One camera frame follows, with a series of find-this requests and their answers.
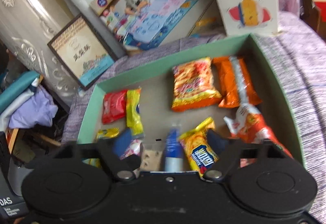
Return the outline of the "yellow cracker packet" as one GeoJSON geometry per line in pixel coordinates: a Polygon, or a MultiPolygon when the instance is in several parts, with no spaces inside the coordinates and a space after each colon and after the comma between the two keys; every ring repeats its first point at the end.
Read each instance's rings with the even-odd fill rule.
{"type": "Polygon", "coordinates": [[[215,128],[214,120],[208,117],[194,129],[178,137],[191,169],[197,171],[201,178],[219,159],[214,150],[209,146],[207,139],[208,130],[214,130],[215,128]]]}

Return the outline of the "orange white noodle snack packet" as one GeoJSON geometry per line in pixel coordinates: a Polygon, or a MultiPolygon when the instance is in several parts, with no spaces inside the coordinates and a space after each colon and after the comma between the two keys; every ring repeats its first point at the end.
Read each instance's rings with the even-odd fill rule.
{"type": "Polygon", "coordinates": [[[245,143],[257,144],[262,143],[263,140],[270,140],[292,157],[286,147],[276,138],[273,130],[266,124],[262,113],[255,106],[248,103],[241,104],[236,111],[235,119],[225,116],[224,122],[232,137],[240,138],[245,143]]]}

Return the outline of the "yellow red snack stick packet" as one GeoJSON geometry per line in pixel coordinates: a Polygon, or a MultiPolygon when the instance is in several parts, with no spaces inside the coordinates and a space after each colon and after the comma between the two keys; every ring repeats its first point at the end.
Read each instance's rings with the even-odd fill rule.
{"type": "Polygon", "coordinates": [[[144,133],[139,111],[140,95],[141,88],[127,91],[126,122],[131,134],[135,137],[144,133]]]}

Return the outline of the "orange yellow chips packet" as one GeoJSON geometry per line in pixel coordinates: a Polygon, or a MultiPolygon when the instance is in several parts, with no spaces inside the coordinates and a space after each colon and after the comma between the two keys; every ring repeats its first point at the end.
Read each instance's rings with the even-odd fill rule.
{"type": "Polygon", "coordinates": [[[209,57],[200,58],[174,66],[174,98],[171,109],[183,112],[198,109],[222,100],[214,86],[214,77],[209,57]]]}

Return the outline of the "pink white patterned snack packet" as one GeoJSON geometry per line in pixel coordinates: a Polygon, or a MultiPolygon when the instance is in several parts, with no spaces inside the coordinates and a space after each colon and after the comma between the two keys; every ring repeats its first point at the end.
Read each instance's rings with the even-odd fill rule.
{"type": "Polygon", "coordinates": [[[130,143],[130,145],[127,147],[125,152],[120,156],[120,159],[124,159],[126,157],[129,157],[131,155],[137,155],[141,157],[143,153],[143,143],[140,139],[133,139],[130,143]]]}

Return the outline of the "yellow silver snack packet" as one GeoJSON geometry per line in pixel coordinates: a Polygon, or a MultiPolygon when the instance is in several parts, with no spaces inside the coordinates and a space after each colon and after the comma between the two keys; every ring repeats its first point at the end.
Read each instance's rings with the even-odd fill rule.
{"type": "MultiPolygon", "coordinates": [[[[119,128],[108,128],[104,130],[99,130],[96,134],[96,137],[94,139],[94,143],[97,143],[100,139],[109,139],[109,138],[115,138],[119,134],[119,128]]],[[[96,168],[101,169],[101,164],[98,158],[91,158],[87,160],[87,164],[94,166],[96,168]]]]}

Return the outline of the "blue white snack packet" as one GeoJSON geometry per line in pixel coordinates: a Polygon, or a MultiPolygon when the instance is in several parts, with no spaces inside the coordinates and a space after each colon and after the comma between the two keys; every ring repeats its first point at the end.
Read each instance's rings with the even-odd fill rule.
{"type": "Polygon", "coordinates": [[[178,138],[180,136],[180,125],[174,125],[166,137],[164,149],[164,170],[177,173],[183,171],[183,148],[178,138]]]}

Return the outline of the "mint green cardboard box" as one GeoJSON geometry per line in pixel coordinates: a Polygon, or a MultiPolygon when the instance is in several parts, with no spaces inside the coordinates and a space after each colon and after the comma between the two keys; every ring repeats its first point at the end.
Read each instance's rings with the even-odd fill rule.
{"type": "Polygon", "coordinates": [[[78,134],[96,141],[102,114],[122,110],[109,124],[162,150],[168,132],[187,134],[204,121],[224,137],[248,143],[273,140],[292,158],[304,158],[281,85],[255,36],[207,43],[125,71],[97,84],[78,134]]]}

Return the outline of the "lavender folded cloth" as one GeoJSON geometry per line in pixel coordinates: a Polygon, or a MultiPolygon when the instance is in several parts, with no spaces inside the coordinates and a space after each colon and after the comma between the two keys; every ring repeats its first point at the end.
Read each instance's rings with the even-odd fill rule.
{"type": "Polygon", "coordinates": [[[43,86],[11,115],[9,128],[33,128],[35,125],[51,127],[58,106],[43,86]]]}

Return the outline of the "black DAS box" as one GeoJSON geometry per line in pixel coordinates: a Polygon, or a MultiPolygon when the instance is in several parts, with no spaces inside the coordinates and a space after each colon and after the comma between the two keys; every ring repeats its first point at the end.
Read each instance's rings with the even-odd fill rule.
{"type": "Polygon", "coordinates": [[[16,166],[7,144],[6,135],[1,132],[1,219],[14,220],[28,213],[22,197],[24,168],[16,166]]]}

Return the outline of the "wooden folding table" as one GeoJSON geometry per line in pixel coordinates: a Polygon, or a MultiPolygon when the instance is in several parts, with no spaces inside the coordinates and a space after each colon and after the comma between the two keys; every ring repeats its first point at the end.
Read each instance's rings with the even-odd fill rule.
{"type": "MultiPolygon", "coordinates": [[[[46,146],[51,146],[51,147],[60,147],[61,143],[59,141],[56,141],[52,138],[49,138],[39,132],[34,132],[32,130],[28,130],[28,133],[33,137],[33,139],[37,138],[38,140],[41,140],[42,143],[45,143],[46,146]]],[[[8,144],[8,149],[9,153],[13,153],[13,149],[15,146],[15,143],[18,139],[19,136],[23,137],[25,134],[25,130],[19,129],[19,128],[14,128],[14,129],[9,129],[7,128],[5,135],[6,135],[6,140],[8,144]]]]}

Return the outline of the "framed pastry gift box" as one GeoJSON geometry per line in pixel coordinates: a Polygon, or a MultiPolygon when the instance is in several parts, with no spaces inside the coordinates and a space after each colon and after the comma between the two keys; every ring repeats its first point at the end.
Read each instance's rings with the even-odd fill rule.
{"type": "Polygon", "coordinates": [[[74,17],[48,43],[81,89],[89,89],[118,57],[82,14],[74,17]]]}

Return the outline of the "teal folded cloth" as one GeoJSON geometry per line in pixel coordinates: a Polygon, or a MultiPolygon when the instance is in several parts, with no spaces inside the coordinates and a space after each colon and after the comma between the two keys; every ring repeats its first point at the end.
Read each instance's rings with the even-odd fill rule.
{"type": "Polygon", "coordinates": [[[9,105],[24,92],[36,92],[39,85],[40,74],[36,71],[22,73],[12,84],[1,94],[0,112],[3,113],[9,105]]]}

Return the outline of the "children's drawing mat box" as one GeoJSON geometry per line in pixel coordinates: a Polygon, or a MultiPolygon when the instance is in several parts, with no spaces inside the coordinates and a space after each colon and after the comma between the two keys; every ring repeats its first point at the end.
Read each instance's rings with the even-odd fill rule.
{"type": "Polygon", "coordinates": [[[216,0],[93,0],[89,6],[130,56],[222,26],[216,0]]]}

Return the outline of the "white lace curtain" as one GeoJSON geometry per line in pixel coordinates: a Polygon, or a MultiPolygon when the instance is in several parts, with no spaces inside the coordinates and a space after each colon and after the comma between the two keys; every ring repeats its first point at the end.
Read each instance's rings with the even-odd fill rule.
{"type": "Polygon", "coordinates": [[[65,107],[78,84],[47,44],[73,17],[64,0],[1,0],[1,40],[65,107]]]}

